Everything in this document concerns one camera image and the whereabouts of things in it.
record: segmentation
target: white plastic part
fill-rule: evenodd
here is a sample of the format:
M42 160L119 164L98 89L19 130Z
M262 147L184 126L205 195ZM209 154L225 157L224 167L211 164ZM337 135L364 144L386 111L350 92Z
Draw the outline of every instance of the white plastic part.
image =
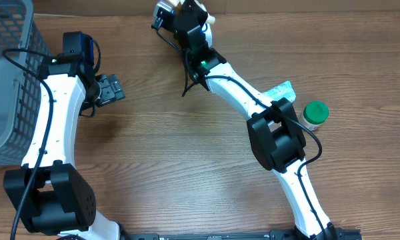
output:
M55 160L62 160L63 164L70 163L75 168L75 131L86 90L78 76L69 77L67 74L50 75L45 82L51 89L53 99L56 102L53 104L52 124L47 138L47 154L43 155L40 167L52 166ZM28 163L29 168L34 168L45 134L48 117L49 95L44 86L41 85L41 104L33 140L21 165Z
M202 8L203 11L207 12L206 7L204 4L200 3L198 0L195 0L195 3L198 4L200 8ZM214 16L211 16L209 13L207 13L207 19L206 23L207 24L215 24L216 18Z
M120 240L120 227L96 211L95 221L88 231L71 230L59 234L61 237L68 235L78 235L86 240Z
M174 7L178 6L178 4L181 2L181 0L167 0L167 1L170 2Z
M297 172L299 166L305 162L298 160L290 166L287 167L286 173L279 173L276 170L273 172L276 174L280 181L281 186L286 194L287 199L292 207L293 216L295 217L295 224L298 230L302 232L307 237L312 235L318 235L321 232L319 222L315 218L314 214L311 212L311 208L305 198L304 192L302 190L301 184L299 183ZM301 170L302 182L305 189L307 190L308 198L313 204L314 210L316 210L320 222L323 227L326 228L327 224L330 222L329 217L322 210L317 196L314 192L313 186L309 180L307 167L303 167Z
M206 36L207 45L208 45L209 47L212 47L212 44L213 44L213 36L212 36L212 28L211 28L211 25L208 24L208 23L204 24L201 31L202 31L202 32L205 34L205 36Z
M212 68L207 76L224 75L232 77L240 82L248 91L250 91L258 100L266 106L271 106L272 98L265 96L258 90L250 86L233 70L229 63L219 64ZM206 80L208 88L212 93L221 96L227 100L246 120L249 120L254 113L262 113L265 109L256 102L236 83L226 79L208 79Z
M173 11L172 6L170 6L169 4L167 4L165 1L159 1L159 2L156 4L155 8L154 8L153 17L157 17L157 14L158 14L160 8L162 8L162 9L164 9L165 11L168 11L168 12L170 12L170 13L172 13L172 11Z

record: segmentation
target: pill bottle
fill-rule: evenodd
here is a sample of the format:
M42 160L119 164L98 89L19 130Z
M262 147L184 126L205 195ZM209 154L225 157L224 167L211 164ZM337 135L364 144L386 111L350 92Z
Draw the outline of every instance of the pill bottle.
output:
M308 104L301 114L299 114L299 123L306 126L308 130L314 131L319 128L329 117L329 109L326 104L320 101L314 101Z

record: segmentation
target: light blue object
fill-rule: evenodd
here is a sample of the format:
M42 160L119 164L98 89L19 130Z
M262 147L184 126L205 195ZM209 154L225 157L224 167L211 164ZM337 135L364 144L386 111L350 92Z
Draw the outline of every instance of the light blue object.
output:
M293 103L296 99L296 94L290 81L284 82L273 89L264 92L263 94L274 99L274 101L278 101L285 97L287 100Z

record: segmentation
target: green bottle cap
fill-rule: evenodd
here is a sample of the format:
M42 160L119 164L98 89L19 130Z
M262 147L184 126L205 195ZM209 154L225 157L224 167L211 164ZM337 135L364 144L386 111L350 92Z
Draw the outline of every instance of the green bottle cap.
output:
M329 109L326 104L320 101L314 101L308 104L304 109L304 118L309 123L320 125L329 117Z

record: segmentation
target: wood grain surface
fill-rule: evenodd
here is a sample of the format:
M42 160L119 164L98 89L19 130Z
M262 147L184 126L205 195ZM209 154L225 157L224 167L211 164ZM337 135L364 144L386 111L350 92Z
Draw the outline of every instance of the wood grain surface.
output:
M33 0L36 13L74 16L153 14L158 0ZM400 11L400 0L202 0L214 14Z
M183 67L150 29L152 17L37 19L54 53L62 34L101 46L102 73L126 99L80 118L77 168L98 209L130 233L288 229L291 208L250 150L245 121L197 86L182 98ZM298 112L330 108L324 152L308 167L326 214L364 239L400 239L400 12L218 16L215 48L260 91L291 81ZM307 140L307 156L317 148ZM15 214L0 167L0 239ZM18 239L55 239L28 235Z

